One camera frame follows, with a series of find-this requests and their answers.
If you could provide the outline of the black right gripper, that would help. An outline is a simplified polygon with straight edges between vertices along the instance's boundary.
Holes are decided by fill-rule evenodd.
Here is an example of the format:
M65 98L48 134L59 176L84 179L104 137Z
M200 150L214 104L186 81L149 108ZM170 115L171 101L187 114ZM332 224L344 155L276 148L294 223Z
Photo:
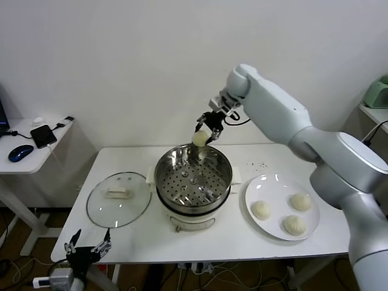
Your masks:
M222 131L224 130L222 122L225 117L226 116L223 112L205 112L196 120L197 124L195 126L195 132L198 132L205 124L211 130L211 134L206 141L206 144L208 145L220 137Z

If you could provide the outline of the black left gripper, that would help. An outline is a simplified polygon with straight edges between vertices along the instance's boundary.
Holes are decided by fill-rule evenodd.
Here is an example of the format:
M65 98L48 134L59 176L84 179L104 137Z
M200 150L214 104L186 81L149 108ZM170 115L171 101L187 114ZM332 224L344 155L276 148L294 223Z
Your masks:
M107 253L112 247L110 229L107 229L103 241L95 247L75 248L80 235L81 229L71 237L69 242L64 244L66 258L73 273L87 273L89 267L101 259L100 253Z

